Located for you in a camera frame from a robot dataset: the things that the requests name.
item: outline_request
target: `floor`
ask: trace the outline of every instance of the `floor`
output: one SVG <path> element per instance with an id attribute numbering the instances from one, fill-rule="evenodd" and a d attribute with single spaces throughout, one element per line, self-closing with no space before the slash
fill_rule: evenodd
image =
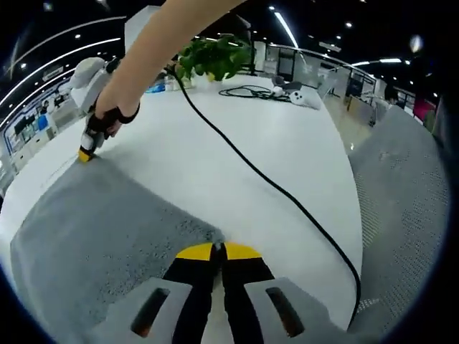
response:
<path id="1" fill-rule="evenodd" d="M 329 95 L 324 103 L 341 135 L 346 153 L 350 154 L 371 135 L 372 129 L 353 118 L 341 98 Z"/>

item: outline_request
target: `wrist strap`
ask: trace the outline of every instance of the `wrist strap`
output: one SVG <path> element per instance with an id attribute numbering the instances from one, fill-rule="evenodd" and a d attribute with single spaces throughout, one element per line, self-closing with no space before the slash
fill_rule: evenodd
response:
<path id="1" fill-rule="evenodd" d="M 138 107 L 137 107 L 137 110 L 134 112 L 134 115 L 132 115 L 130 117 L 124 117 L 119 108 L 116 108 L 114 110 L 118 111 L 118 121 L 121 124 L 129 124 L 130 122 L 132 122 L 137 117 L 138 111 L 140 109 L 141 109 L 141 104 L 139 103 Z"/>

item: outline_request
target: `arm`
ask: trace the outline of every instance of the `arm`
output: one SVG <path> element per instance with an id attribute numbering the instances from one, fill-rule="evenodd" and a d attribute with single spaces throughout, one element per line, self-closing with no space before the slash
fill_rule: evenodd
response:
<path id="1" fill-rule="evenodd" d="M 96 116 L 118 107 L 125 117 L 167 62 L 191 39 L 245 0 L 167 0 L 123 58 L 96 105 Z"/>

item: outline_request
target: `yellow tool tip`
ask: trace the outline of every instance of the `yellow tool tip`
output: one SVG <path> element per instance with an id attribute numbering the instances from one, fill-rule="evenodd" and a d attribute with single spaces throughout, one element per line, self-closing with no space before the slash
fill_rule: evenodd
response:
<path id="1" fill-rule="evenodd" d="M 87 163 L 89 160 L 91 160 L 91 156 L 88 154 L 82 152 L 81 150 L 78 151 L 78 158 L 83 162 Z"/>

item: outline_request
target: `white controller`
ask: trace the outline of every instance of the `white controller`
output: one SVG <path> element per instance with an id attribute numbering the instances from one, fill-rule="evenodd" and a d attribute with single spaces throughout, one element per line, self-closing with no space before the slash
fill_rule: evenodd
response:
<path id="1" fill-rule="evenodd" d="M 315 97 L 313 93 L 295 91 L 290 94 L 290 101 L 294 105 L 305 106 L 307 108 L 313 108 L 315 110 L 321 109 L 321 102 L 318 97 Z"/>

